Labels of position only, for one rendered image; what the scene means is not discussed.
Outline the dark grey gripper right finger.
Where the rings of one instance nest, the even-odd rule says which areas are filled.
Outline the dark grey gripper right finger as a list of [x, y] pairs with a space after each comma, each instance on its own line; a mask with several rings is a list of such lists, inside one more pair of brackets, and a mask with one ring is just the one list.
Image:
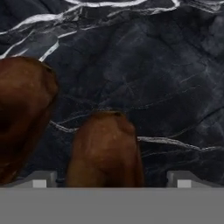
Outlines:
[[190, 171], [168, 171], [166, 186], [170, 188], [221, 188], [221, 185], [200, 179]]

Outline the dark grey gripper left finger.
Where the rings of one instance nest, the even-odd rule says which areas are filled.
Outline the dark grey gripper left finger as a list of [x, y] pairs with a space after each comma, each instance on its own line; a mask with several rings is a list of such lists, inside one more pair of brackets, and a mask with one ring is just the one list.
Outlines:
[[56, 171], [34, 171], [26, 178], [7, 184], [7, 187], [17, 188], [51, 188], [56, 187]]

